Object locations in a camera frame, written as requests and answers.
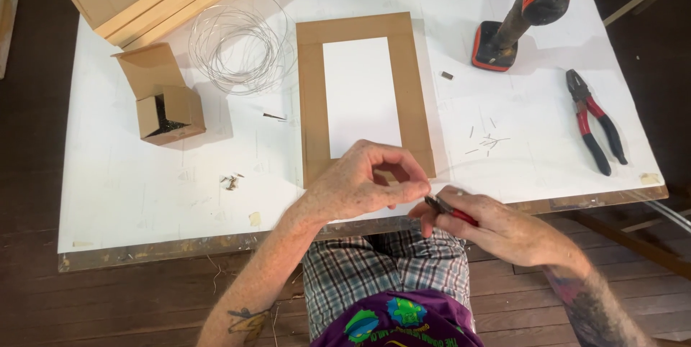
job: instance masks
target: wooden floor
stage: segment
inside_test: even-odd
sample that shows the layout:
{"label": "wooden floor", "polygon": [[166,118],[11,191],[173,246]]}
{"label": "wooden floor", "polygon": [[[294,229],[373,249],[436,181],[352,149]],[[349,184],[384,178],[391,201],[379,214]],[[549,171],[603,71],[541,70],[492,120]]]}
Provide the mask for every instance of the wooden floor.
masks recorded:
{"label": "wooden floor", "polygon": [[[596,0],[602,16],[627,1]],[[608,29],[661,170],[676,184],[691,184],[691,22],[685,5],[660,0]],[[8,71],[0,81],[0,346],[192,346],[246,255],[57,273],[77,19],[70,0],[19,0]],[[611,221],[641,210],[593,212]],[[691,337],[689,281],[562,216],[546,219],[586,249],[644,329],[669,339]],[[671,223],[638,235],[680,254],[691,249],[689,237]],[[473,245],[468,254],[473,312],[488,347],[575,346],[539,271],[512,267]],[[307,344],[299,272],[281,293],[262,346]]]}

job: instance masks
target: drill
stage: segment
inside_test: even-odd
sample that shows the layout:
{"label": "drill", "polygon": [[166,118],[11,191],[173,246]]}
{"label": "drill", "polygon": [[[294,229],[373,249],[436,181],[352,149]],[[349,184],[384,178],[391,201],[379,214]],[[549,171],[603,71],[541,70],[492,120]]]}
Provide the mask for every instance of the drill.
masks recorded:
{"label": "drill", "polygon": [[475,33],[473,65],[505,72],[516,60],[518,39],[531,25],[557,21],[566,14],[569,0],[515,0],[504,22],[484,21]]}

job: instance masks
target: tattoo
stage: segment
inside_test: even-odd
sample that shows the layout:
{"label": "tattoo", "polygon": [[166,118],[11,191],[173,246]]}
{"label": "tattoo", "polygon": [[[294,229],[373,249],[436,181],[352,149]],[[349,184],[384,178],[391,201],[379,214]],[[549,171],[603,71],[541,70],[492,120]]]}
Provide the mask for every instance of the tattoo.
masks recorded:
{"label": "tattoo", "polygon": [[593,270],[584,280],[560,267],[545,267],[545,274],[562,299],[582,347],[655,346],[629,317],[605,279]]}
{"label": "tattoo", "polygon": [[245,346],[253,346],[259,338],[262,328],[264,328],[264,321],[269,316],[271,309],[266,309],[261,312],[251,313],[246,307],[236,312],[229,310],[230,316],[240,317],[241,320],[233,323],[228,328],[228,333],[242,333],[246,332]]}

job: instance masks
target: wire piece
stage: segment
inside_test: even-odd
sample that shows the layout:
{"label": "wire piece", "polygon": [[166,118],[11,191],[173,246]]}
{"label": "wire piece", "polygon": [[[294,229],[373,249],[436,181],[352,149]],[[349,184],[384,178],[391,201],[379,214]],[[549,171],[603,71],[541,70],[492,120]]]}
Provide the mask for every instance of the wire piece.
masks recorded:
{"label": "wire piece", "polygon": [[295,22],[275,0],[232,0],[197,16],[189,36],[189,56],[221,91],[258,95],[281,86],[293,72],[294,28]]}

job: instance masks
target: red-handled pliers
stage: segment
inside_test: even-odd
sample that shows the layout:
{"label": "red-handled pliers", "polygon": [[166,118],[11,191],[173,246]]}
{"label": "red-handled pliers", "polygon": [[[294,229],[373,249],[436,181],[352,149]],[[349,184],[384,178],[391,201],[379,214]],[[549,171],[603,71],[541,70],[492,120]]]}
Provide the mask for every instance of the red-handled pliers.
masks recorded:
{"label": "red-handled pliers", "polygon": [[435,195],[427,195],[425,196],[425,202],[427,205],[430,207],[434,208],[438,213],[447,213],[449,215],[452,215],[454,218],[459,218],[463,220],[464,222],[470,223],[471,225],[478,226],[478,221],[473,219],[469,214],[455,209],[451,205],[447,204],[446,201],[442,200],[441,198],[438,198]]}
{"label": "red-handled pliers", "polygon": [[610,175],[611,167],[609,167],[609,162],[607,157],[605,157],[605,153],[602,152],[602,148],[600,148],[600,145],[598,145],[598,142],[595,141],[593,134],[590,132],[588,111],[593,114],[605,130],[605,134],[609,141],[609,147],[614,156],[619,159],[619,163],[622,165],[628,164],[626,157],[624,157],[624,149],[621,146],[621,139],[619,139],[617,128],[614,127],[614,123],[609,119],[609,116],[607,116],[600,106],[595,103],[592,94],[588,90],[588,85],[583,81],[583,78],[581,78],[575,70],[571,69],[566,72],[566,85],[569,87],[569,92],[574,98],[578,128],[581,130],[583,141],[585,141],[585,145],[588,146],[588,150],[590,150],[595,158],[595,163],[598,165],[600,172],[604,175]]}

